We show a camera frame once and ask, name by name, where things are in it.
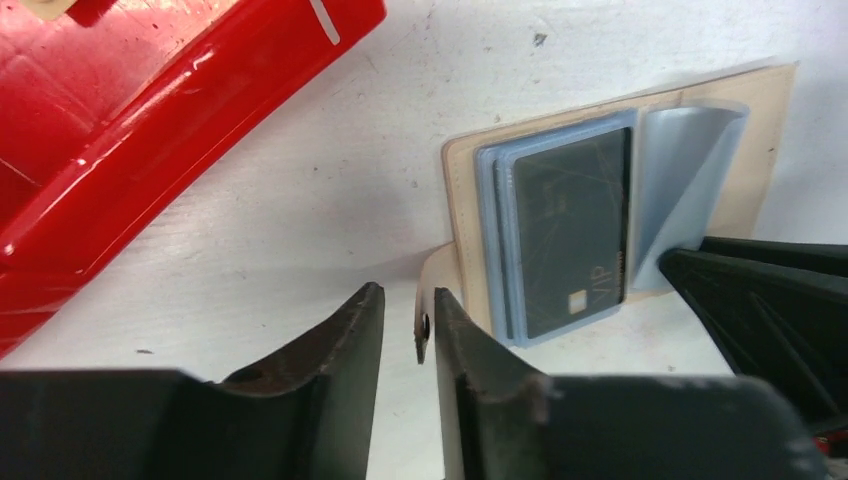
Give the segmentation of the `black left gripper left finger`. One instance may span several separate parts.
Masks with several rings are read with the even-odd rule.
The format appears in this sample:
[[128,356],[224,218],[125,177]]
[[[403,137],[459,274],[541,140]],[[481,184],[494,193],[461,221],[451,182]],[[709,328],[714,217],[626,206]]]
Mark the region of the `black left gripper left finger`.
[[363,479],[385,294],[364,284],[326,320],[221,382],[178,370],[8,371],[5,479]]

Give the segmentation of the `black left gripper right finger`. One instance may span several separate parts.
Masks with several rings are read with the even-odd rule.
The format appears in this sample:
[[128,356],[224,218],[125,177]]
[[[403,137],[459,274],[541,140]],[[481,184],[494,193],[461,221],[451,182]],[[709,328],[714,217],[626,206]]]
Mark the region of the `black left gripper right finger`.
[[434,291],[449,479],[825,479],[790,404],[748,377],[552,376]]

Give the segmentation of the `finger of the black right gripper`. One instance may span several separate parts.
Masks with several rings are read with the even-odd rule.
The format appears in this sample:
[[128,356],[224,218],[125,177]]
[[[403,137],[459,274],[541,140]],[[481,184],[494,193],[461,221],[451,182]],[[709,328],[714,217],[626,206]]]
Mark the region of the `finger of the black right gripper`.
[[770,383],[825,456],[846,457],[846,246],[706,237],[658,268],[732,371]]

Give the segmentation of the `black VIP credit card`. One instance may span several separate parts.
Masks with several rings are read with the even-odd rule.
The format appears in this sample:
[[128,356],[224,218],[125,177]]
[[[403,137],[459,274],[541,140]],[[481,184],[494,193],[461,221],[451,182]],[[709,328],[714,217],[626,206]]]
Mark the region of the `black VIP credit card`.
[[631,144],[624,127],[525,155],[510,167],[522,340],[622,303]]

